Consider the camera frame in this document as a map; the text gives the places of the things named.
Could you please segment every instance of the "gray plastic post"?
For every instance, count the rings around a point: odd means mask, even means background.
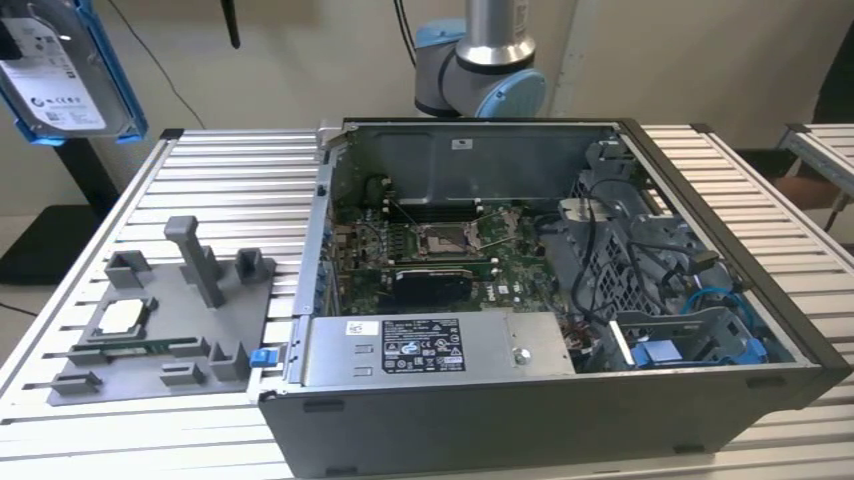
[[[211,353],[211,346],[204,337],[199,337],[192,343],[173,343],[169,345],[169,353],[174,358],[207,357]]]
[[[68,352],[65,354],[68,361],[77,367],[85,367],[89,365],[105,365],[109,363],[106,357],[100,350],[78,350],[76,352]]]
[[[150,266],[148,265],[142,252],[138,250],[114,252],[104,268],[109,283],[112,283],[112,286],[117,290],[124,288],[142,288],[142,282],[138,279],[137,273],[148,271],[150,271]]]
[[[196,286],[201,299],[208,308],[216,308],[225,303],[225,297],[216,285],[216,271],[211,267],[211,262],[204,255],[199,238],[196,237],[196,228],[199,221],[193,216],[170,217],[165,224],[162,233],[166,240],[174,242],[187,262],[187,269],[196,277]]]
[[[166,387],[199,385],[204,381],[204,373],[196,362],[176,362],[160,367],[160,381]]]
[[[243,285],[265,281],[272,273],[264,264],[264,256],[259,248],[237,250],[235,268]]]
[[[101,385],[101,379],[97,378],[92,372],[76,375],[62,375],[58,373],[48,385],[60,395],[94,393]]]
[[[233,355],[225,355],[221,345],[215,343],[208,355],[208,366],[220,382],[244,380],[249,376],[251,368],[249,357],[245,354],[243,343],[237,342]]]

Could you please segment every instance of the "blue cable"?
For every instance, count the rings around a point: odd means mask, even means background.
[[[740,297],[735,295],[731,291],[728,291],[726,288],[707,287],[694,292],[694,295],[688,297],[688,301],[684,302],[684,307],[682,307],[682,310],[679,311],[679,315],[684,315],[686,313],[688,313],[688,310],[691,309],[691,306],[694,305],[694,302],[696,301],[696,299],[703,295],[706,295],[707,293],[719,293],[720,295],[726,295],[732,299],[738,307],[744,312],[744,317],[747,318],[747,322],[748,322],[747,330],[752,331],[752,326],[755,322],[754,322],[752,313],[750,312],[750,308],[744,304],[744,301],[740,299]]]

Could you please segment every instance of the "blue latch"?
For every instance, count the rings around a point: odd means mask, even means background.
[[[249,355],[249,367],[252,368],[269,368],[279,364],[279,349],[277,348],[259,348],[252,351]]]
[[[655,340],[638,343],[631,349],[631,356],[639,368],[682,360],[682,354],[679,350],[676,350],[672,340]]]
[[[738,365],[758,365],[767,362],[767,357],[764,345],[756,338],[751,338],[744,345],[744,352],[735,357],[734,361]]]

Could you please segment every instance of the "white sticker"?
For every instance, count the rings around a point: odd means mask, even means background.
[[[22,58],[0,61],[38,120],[60,130],[98,130],[106,124],[53,30],[34,18],[4,18]]]
[[[379,322],[347,322],[347,335],[379,335]]]
[[[475,141],[471,138],[455,138],[451,140],[451,150],[471,150],[475,147]]]

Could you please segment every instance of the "metal rail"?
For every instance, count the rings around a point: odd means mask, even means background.
[[[854,125],[790,125],[780,147],[854,195]]]
[[[712,134],[646,130],[783,290],[854,363],[854,261]],[[289,337],[316,172],[313,131],[188,131],[160,142],[101,231],[0,370],[0,478],[61,472],[157,478],[285,478],[289,470],[247,394],[53,408],[48,390],[105,288],[116,249],[177,261],[170,215],[199,217],[219,255],[256,246],[277,261],[264,343]],[[253,386],[277,372],[255,371]],[[766,416],[714,456],[513,470],[513,478],[794,479],[854,471],[854,378],[808,408]],[[496,472],[465,478],[493,478]]]

